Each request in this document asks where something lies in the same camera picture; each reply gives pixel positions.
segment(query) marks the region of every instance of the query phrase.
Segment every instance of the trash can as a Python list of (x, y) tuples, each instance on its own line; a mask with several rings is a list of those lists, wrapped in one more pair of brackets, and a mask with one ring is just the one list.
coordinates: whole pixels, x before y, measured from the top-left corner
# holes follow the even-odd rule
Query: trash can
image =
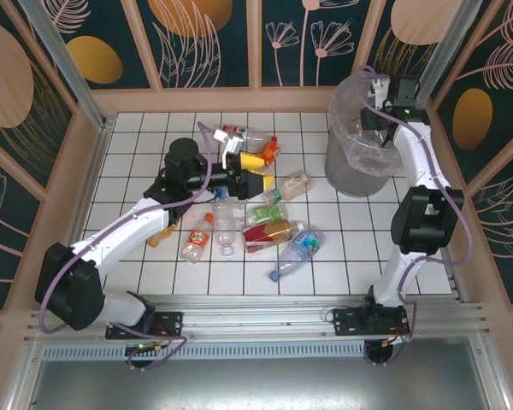
[(348, 196), (370, 196), (381, 190), (403, 168), (392, 142), (382, 147), (385, 131), (364, 131), (360, 113), (364, 104), (357, 96), (370, 90), (370, 74), (342, 81), (331, 100), (325, 175), (329, 183)]

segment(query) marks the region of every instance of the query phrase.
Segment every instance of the white tile floor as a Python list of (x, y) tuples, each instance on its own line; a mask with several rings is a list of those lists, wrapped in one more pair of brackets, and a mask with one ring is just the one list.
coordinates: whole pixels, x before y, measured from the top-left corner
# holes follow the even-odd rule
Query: white tile floor
[[(255, 254), (243, 251), (236, 232), (235, 254), (225, 258), (212, 237), (195, 265), (179, 260), (194, 224), (212, 204), (192, 206), (177, 231), (154, 249), (141, 243), (115, 266), (105, 289), (133, 290), (141, 295), (361, 295), (384, 271), (392, 249), (389, 227), (407, 190), (405, 178), (391, 178), (371, 197), (338, 193), (324, 173), (327, 116), (324, 113), (121, 113), (118, 115), (103, 169), (86, 220), (89, 237), (124, 214), (148, 189), (168, 146), (177, 138), (193, 138), (204, 150), (196, 126), (230, 124), (276, 135), (282, 154), (273, 173), (278, 181), (303, 168), (314, 177), (307, 196), (287, 202), (290, 220), (309, 222), (325, 232), (327, 242), (315, 259), (296, 274), (274, 284), (268, 278), (285, 244)], [(218, 159), (218, 143), (211, 144)], [(209, 193), (202, 200), (211, 198)], [(253, 198), (245, 206), (262, 203)], [(236, 211), (242, 216), (244, 211)], [(451, 293), (445, 269), (427, 264), (410, 287), (411, 294)]]

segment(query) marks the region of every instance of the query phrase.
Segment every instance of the gray metal floor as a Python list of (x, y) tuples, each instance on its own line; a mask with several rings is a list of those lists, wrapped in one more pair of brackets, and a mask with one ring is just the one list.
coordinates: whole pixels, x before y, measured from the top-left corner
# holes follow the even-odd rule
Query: gray metal floor
[(386, 368), (361, 358), (177, 360), (148, 373), (121, 362), (43, 364), (32, 409), (488, 408), (464, 340), (417, 340)]

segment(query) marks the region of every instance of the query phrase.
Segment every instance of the blue bottle cap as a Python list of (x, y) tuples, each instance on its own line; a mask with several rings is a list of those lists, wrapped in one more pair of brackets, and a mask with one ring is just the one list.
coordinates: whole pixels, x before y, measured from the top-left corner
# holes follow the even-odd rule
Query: blue bottle cap
[(268, 277), (272, 279), (272, 282), (278, 283), (280, 281), (280, 275), (276, 271), (270, 272)]

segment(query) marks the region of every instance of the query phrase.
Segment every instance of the plastic bag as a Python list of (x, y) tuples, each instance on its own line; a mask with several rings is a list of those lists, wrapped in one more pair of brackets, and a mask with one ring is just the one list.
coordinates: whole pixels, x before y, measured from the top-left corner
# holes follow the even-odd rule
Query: plastic bag
[(381, 146), (386, 131), (364, 131), (361, 127), (360, 113), (364, 105), (355, 87), (362, 96), (367, 96), (370, 85), (371, 76), (367, 73), (358, 78), (350, 76), (339, 84), (329, 110), (330, 138), (340, 141), (351, 167), (375, 177), (386, 177), (402, 171), (403, 163), (391, 141), (385, 147)]

